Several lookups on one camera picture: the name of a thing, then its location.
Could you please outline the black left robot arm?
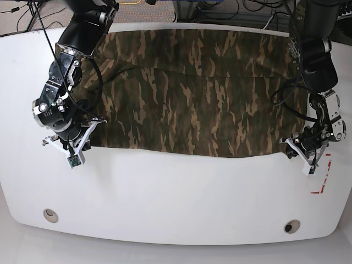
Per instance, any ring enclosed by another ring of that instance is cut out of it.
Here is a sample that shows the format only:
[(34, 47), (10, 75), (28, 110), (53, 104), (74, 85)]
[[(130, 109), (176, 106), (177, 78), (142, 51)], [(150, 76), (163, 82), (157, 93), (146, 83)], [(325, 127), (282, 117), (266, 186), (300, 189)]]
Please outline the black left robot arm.
[[(281, 139), (281, 142), (287, 144), (287, 157), (300, 156), (305, 173), (313, 174), (329, 143), (343, 140), (347, 133), (340, 115), (340, 100), (333, 89), (338, 83), (338, 76), (331, 59), (332, 43), (329, 38), (342, 1), (306, 1), (303, 11), (297, 6), (290, 9), (286, 1), (283, 5), (290, 18), (289, 48), (297, 63), (298, 75), (287, 80), (274, 96), (278, 98), (279, 105), (313, 125)], [(288, 96), (284, 90), (288, 89), (288, 94), (292, 95), (296, 88), (307, 91), (309, 105), (315, 110), (316, 117), (303, 115), (287, 105)]]

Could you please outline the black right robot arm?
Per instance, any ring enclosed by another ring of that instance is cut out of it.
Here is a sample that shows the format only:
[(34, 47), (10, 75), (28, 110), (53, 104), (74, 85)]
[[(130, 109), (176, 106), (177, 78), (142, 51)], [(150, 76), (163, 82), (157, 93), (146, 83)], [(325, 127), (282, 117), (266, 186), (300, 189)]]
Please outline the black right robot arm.
[[(76, 146), (84, 146), (89, 131), (103, 122), (93, 114), (102, 95), (102, 75), (93, 58), (98, 44), (107, 35), (119, 3), (116, 1), (63, 1), (73, 12), (69, 25), (63, 31), (58, 46), (62, 51), (54, 54), (48, 71), (48, 80), (41, 95), (33, 101), (32, 114), (41, 127), (55, 132), (69, 157), (76, 155)], [(98, 76), (96, 98), (76, 101), (73, 88), (83, 77), (81, 60), (87, 59)]]

